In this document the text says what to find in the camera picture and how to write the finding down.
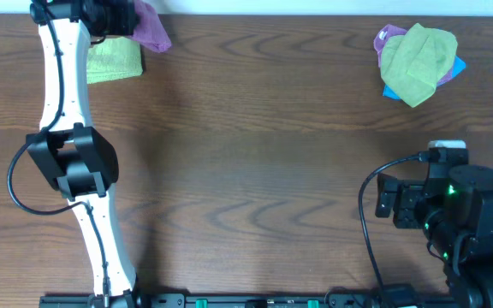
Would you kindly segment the purple microfibre cloth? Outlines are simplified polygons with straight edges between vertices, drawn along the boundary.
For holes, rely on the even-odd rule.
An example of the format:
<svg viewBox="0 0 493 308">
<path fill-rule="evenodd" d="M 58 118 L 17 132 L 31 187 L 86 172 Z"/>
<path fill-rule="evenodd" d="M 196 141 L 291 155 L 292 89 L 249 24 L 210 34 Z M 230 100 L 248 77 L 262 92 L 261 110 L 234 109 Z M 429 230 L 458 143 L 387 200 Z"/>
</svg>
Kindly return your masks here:
<svg viewBox="0 0 493 308">
<path fill-rule="evenodd" d="M 134 0 L 134 11 L 139 17 L 139 22 L 129 38 L 153 52 L 167 51 L 172 44 L 157 11 L 142 0 Z"/>
</svg>

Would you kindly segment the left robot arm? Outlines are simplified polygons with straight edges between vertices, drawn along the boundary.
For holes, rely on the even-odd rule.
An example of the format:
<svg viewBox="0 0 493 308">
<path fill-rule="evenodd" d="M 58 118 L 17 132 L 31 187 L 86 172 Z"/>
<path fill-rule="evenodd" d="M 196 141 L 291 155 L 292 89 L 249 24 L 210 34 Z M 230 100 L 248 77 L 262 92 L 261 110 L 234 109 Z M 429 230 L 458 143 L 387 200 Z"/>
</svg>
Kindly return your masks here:
<svg viewBox="0 0 493 308">
<path fill-rule="evenodd" d="M 45 105 L 28 153 L 50 187 L 67 201 L 85 241 L 93 293 L 46 297 L 41 306 L 145 307 L 115 207 L 119 165 L 114 147 L 94 127 L 87 90 L 87 54 L 106 36 L 128 36 L 138 17 L 130 1 L 34 1 L 45 60 Z"/>
</svg>

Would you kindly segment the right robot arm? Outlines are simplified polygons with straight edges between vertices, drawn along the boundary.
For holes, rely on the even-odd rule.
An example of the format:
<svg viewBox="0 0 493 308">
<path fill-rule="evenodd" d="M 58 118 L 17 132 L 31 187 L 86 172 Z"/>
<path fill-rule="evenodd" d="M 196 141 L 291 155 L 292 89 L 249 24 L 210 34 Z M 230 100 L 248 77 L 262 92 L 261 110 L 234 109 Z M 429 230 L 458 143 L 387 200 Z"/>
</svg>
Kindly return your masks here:
<svg viewBox="0 0 493 308">
<path fill-rule="evenodd" d="M 399 180 L 377 169 L 375 215 L 423 232 L 458 306 L 493 307 L 493 169 L 471 164 L 465 146 L 432 145 L 410 158 L 427 163 L 427 176 Z"/>
</svg>

